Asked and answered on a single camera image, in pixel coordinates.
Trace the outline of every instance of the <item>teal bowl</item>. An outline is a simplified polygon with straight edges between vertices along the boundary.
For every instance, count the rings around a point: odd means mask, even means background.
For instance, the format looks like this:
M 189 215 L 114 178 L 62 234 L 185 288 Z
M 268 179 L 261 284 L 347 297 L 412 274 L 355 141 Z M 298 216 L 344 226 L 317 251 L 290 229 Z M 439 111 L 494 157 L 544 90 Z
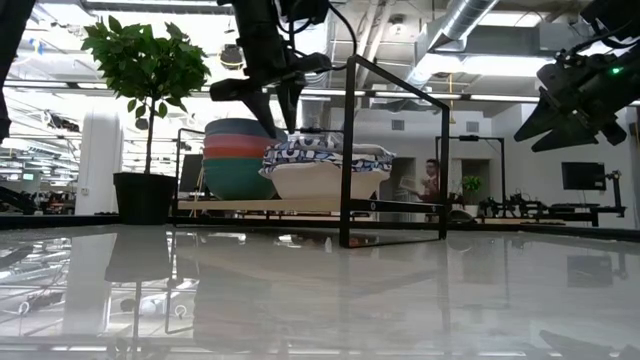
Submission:
M 214 158 L 202 162 L 209 191 L 220 200 L 270 200 L 276 189 L 258 171 L 262 158 Z

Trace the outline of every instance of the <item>patterned cloth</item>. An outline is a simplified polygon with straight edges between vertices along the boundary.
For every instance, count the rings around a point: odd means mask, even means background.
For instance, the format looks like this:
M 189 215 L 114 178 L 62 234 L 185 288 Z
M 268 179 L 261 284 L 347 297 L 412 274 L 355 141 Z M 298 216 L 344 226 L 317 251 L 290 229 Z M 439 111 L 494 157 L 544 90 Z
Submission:
M 263 165 L 271 166 L 278 164 L 290 164 L 301 162 L 319 162 L 327 161 L 332 163 L 342 164 L 342 154 L 340 152 L 332 151 L 328 148 L 321 148 L 320 144 L 326 144 L 325 141 L 319 141 L 317 139 L 309 139 L 314 141 L 316 149 L 310 149 L 308 146 L 300 146 L 300 142 L 304 139 L 298 139 L 286 143 L 280 143 L 273 146 L 269 146 L 265 149 L 263 157 Z M 391 162 L 395 158 L 395 154 L 392 154 L 382 148 L 383 152 L 379 155 L 373 154 L 353 154 L 353 163 L 356 161 L 371 161 L 380 162 L 391 165 Z
M 298 149 L 298 150 L 321 150 L 342 154 L 342 144 L 331 140 L 317 138 L 297 138 L 288 142 L 276 145 L 278 149 Z M 385 150 L 382 146 L 371 144 L 353 144 L 353 154 L 357 155 L 377 155 L 382 157 L 395 158 L 396 155 Z
M 365 153 L 356 154 L 356 146 L 358 145 L 354 145 L 351 161 L 352 172 L 391 171 L 395 154 L 371 145 L 360 146 L 360 149 L 365 149 Z M 330 163 L 342 168 L 342 153 L 335 151 L 336 149 L 336 144 L 319 139 L 296 139 L 269 146 L 264 152 L 260 174 L 268 177 L 278 165 L 284 164 Z

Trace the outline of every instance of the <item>metal rack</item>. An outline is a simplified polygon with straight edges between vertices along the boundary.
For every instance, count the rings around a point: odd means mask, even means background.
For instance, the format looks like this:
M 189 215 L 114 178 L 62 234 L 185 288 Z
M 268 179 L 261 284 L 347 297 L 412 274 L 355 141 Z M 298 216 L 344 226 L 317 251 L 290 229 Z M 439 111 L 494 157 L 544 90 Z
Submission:
M 438 154 L 438 149 L 440 146 L 440 136 L 436 136 L 436 159 L 440 160 L 440 156 Z M 505 169 L 505 154 L 504 154 L 504 138 L 503 137 L 487 137 L 487 136 L 476 136 L 476 135 L 467 135 L 467 136 L 450 136 L 449 140 L 459 140 L 461 142 L 478 142 L 480 140 L 489 141 L 497 141 L 500 143 L 500 176 L 501 176 L 501 190 L 502 190 L 502 218 L 507 217 L 507 171 Z
M 414 88 L 408 83 L 402 81 L 400 78 L 392 75 L 391 73 L 381 69 L 370 61 L 367 61 L 361 56 L 352 56 L 347 61 L 347 86 L 345 94 L 345 119 L 344 129 L 342 130 L 344 144 L 343 144 L 343 164 L 351 164 L 353 160 L 353 136 L 354 136 L 354 120 L 355 120 L 355 78 L 356 78 L 356 65 L 359 64 L 369 71 L 383 77 L 394 85 L 414 94 L 419 99 L 429 101 L 434 106 L 442 110 L 442 157 L 447 159 L 444 164 L 448 164 L 449 158 L 449 107 L 426 93 Z M 397 201 L 380 201 L 380 200 L 361 200 L 351 199 L 351 166 L 342 167 L 342 188 L 340 197 L 340 220 L 334 221 L 308 221 L 308 220 L 245 220 L 245 219 L 185 219 L 178 217 L 178 174 L 180 171 L 180 143 L 182 141 L 183 132 L 191 132 L 196 134 L 203 134 L 200 131 L 194 131 L 190 129 L 180 129 L 178 131 L 178 139 L 176 144 L 176 185 L 175 185 L 175 198 L 173 203 L 173 224 L 174 225 L 237 225 L 237 226 L 257 226 L 257 227 L 276 227 L 276 226 L 288 226 L 288 227 L 333 227 L 338 228 L 339 243 L 341 247 L 351 248 L 354 247 L 350 244 L 351 230 L 354 228 L 370 228 L 370 229 L 388 229 L 388 230 L 403 230 L 408 228 L 420 228 L 420 229 L 433 229 L 433 224 L 416 224 L 416 223 L 393 223 L 393 222 L 376 222 L 371 224 L 363 224 L 351 221 L 352 211 L 366 211 L 366 212 L 394 212 L 394 213 L 423 213 L 434 214 L 439 216 L 439 222 L 437 226 L 438 239 L 446 239 L 447 237 L 447 214 L 446 214 L 446 197 L 448 193 L 448 166 L 444 165 L 440 168 L 440 203 L 425 204 L 425 203 L 411 203 L 411 202 L 397 202 Z M 432 241 L 434 239 L 416 240 L 411 242 L 420 241 Z M 392 243 L 376 243 L 368 246 L 381 246 L 399 244 L 401 242 Z

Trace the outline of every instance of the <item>white tray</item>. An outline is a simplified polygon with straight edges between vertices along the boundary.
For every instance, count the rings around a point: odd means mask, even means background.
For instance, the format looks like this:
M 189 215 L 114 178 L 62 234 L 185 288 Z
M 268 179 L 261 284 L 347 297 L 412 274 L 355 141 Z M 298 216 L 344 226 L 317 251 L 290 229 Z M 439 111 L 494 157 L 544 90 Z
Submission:
M 342 169 L 330 163 L 281 164 L 270 174 L 282 199 L 340 198 Z M 351 198 L 369 199 L 389 173 L 379 169 L 351 173 Z

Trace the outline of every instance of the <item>computer screen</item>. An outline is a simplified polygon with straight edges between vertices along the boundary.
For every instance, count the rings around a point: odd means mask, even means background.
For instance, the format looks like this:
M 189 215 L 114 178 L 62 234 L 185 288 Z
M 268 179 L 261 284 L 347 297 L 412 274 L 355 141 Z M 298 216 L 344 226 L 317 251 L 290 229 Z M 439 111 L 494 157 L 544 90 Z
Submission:
M 202 155 L 189 154 L 182 161 L 182 174 L 180 176 L 180 192 L 195 192 L 198 185 L 198 176 L 202 169 Z
M 607 190 L 605 168 L 602 163 L 562 163 L 562 185 L 565 190 Z

